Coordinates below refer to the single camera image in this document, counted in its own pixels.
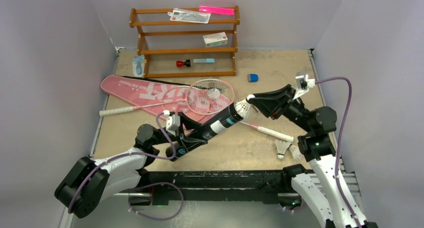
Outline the black shuttlecock tube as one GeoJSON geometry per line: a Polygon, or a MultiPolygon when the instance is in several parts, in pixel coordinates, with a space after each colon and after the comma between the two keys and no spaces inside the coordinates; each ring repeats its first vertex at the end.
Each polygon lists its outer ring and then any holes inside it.
{"type": "Polygon", "coordinates": [[[197,124],[188,134],[180,134],[174,143],[175,149],[171,146],[166,149],[167,157],[174,162],[196,148],[206,145],[218,134],[246,119],[249,112],[250,108],[243,107],[242,102],[231,103],[205,123],[197,124]]]}

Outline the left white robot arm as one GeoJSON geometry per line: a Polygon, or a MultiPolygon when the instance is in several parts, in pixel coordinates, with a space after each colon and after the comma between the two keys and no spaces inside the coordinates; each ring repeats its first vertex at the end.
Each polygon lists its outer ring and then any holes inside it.
{"type": "Polygon", "coordinates": [[[146,191],[149,179],[141,174],[143,169],[155,160],[175,160],[181,155],[177,145],[188,139],[184,130],[201,127],[183,112],[166,111],[159,116],[168,117],[166,127],[142,124],[127,151],[103,159],[84,156],[74,164],[54,192],[68,213],[84,218],[114,194],[128,189],[146,191]]]}

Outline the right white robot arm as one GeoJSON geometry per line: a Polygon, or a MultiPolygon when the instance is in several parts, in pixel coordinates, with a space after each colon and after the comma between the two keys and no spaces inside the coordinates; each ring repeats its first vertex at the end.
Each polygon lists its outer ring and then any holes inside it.
{"type": "Polygon", "coordinates": [[[337,114],[328,106],[307,109],[300,98],[309,89],[310,85],[294,88],[288,84],[246,98],[266,118],[283,116],[306,131],[297,138],[298,148],[321,187],[312,185],[310,175],[299,165],[284,168],[280,184],[284,190],[295,190],[301,196],[322,228],[376,228],[378,225],[359,208],[340,171],[340,159],[330,138],[337,129],[337,114]]]}

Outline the pink badminton racket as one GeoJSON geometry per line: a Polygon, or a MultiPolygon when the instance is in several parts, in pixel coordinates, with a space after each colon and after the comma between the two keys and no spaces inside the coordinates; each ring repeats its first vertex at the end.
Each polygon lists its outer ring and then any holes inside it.
{"type": "Polygon", "coordinates": [[[167,110],[167,111],[175,112],[175,113],[183,112],[190,119],[196,122],[200,122],[205,117],[205,115],[195,113],[189,108],[188,102],[186,100],[186,94],[188,90],[189,90],[189,87],[186,85],[173,87],[164,93],[164,95],[162,96],[162,100],[159,103],[142,105],[142,106],[127,106],[122,108],[101,110],[99,111],[99,115],[101,117],[104,117],[104,116],[128,113],[128,112],[141,110],[145,108],[161,107],[162,111],[167,110]]]}
{"type": "MultiPolygon", "coordinates": [[[[193,83],[186,94],[188,108],[193,112],[212,117],[232,103],[236,103],[233,87],[220,79],[202,79],[193,83]]],[[[238,122],[255,129],[258,132],[274,138],[293,143],[294,137],[263,126],[246,123],[243,119],[238,122]]]]}

